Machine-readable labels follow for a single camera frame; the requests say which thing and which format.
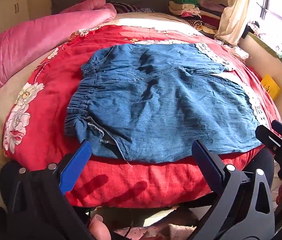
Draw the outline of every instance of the lace trim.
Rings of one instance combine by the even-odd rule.
[[[214,62],[220,63],[221,65],[225,66],[228,71],[235,70],[235,66],[232,62],[228,62],[225,59],[221,58],[217,54],[215,54],[206,43],[196,43],[195,46],[198,48],[200,52],[207,55],[211,58]]]
[[[237,76],[233,75],[232,73],[228,72],[223,72],[220,74],[213,74],[216,76],[220,76],[222,78],[228,79],[242,87],[244,92],[247,94],[249,97],[249,102],[251,104],[251,108],[253,110],[253,114],[256,117],[257,121],[259,122],[260,125],[264,125],[266,127],[270,127],[268,123],[268,119],[261,107],[260,100],[258,98],[258,95],[253,91],[253,89],[246,84],[244,84]]]

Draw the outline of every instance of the black pants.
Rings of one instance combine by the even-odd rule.
[[[271,189],[274,175],[274,158],[268,148],[263,148],[259,151],[242,171],[254,173],[256,169],[262,169],[264,171],[269,188]],[[217,194],[213,192],[194,201],[186,202],[184,205],[189,208],[211,206],[216,197]]]

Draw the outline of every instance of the denim shorts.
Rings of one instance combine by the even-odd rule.
[[[124,44],[82,66],[65,133],[87,139],[97,156],[145,163],[191,155],[200,139],[215,154],[261,143],[243,88],[214,74],[229,70],[196,44]]]

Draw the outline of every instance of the green folded cloth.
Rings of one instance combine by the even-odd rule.
[[[174,2],[178,3],[178,4],[191,3],[191,4],[194,4],[196,6],[199,6],[199,1],[198,0],[174,0]]]

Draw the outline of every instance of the silver bolt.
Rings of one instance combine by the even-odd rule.
[[[19,169],[19,174],[23,174],[24,172],[26,172],[26,168],[20,168]]]
[[[235,167],[232,165],[232,164],[228,164],[226,166],[226,168],[229,170],[229,171],[235,171]]]
[[[262,169],[257,169],[257,174],[262,176],[264,174],[264,171],[262,171]]]
[[[49,164],[48,168],[49,168],[49,170],[53,171],[53,170],[56,169],[56,164],[55,163],[51,163],[51,164]]]

